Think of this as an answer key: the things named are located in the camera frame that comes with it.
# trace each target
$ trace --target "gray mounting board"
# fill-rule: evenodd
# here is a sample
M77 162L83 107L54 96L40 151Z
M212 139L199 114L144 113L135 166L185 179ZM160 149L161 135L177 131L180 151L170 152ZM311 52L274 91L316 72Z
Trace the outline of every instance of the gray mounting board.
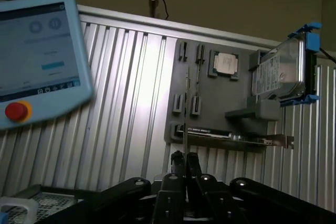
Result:
M185 47L185 57L181 57L183 45ZM181 143L182 138L174 135L174 127L184 122L184 107L180 108L180 113L175 111L174 97L182 95L184 99L186 87L187 66L190 66L190 104L191 111L192 97L196 92L197 78L197 50L199 45L204 45L204 63L201 65L201 72L198 85L198 96L201 97L201 109L198 116L188 116L189 127L203 127L221 131L230 131L235 135L266 135L267 122L256 119L239 119L238 121L225 118L225 112L239 110L246 107L247 97L251 96L251 72L249 68L249 55L251 50L203 43L192 40L177 40L175 47L175 58L173 65L172 81L169 94L169 106L166 118L165 141L168 143ZM213 51L236 55L238 58L237 78L230 76L208 76L209 59ZM197 145L212 147L207 141Z

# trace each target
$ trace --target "corrugated aluminum panel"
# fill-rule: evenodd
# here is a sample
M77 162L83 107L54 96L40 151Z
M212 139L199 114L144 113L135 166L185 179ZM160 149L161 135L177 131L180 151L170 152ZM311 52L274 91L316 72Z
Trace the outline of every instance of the corrugated aluminum panel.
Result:
M182 150L163 140L176 38L260 48L98 16L81 14L94 99L58 119L0 132L1 194L32 184L103 190L167 172L170 154ZM286 108L282 122L269 127L294 135L294 150L254 154L191 146L203 172L226 183L246 176L335 211L336 73L327 60L319 65L321 101Z

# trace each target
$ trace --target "red emergency stop button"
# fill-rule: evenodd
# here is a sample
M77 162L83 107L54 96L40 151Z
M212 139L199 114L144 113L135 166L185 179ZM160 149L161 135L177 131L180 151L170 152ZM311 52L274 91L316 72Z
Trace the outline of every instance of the red emergency stop button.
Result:
M19 122L27 117L28 108L22 103L12 102L6 107L5 114L8 119Z

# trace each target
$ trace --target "touchscreen display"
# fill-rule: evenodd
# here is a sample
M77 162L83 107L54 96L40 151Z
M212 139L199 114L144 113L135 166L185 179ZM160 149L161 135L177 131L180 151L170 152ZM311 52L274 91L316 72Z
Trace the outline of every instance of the touchscreen display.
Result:
M0 12L0 102L76 86L64 3Z

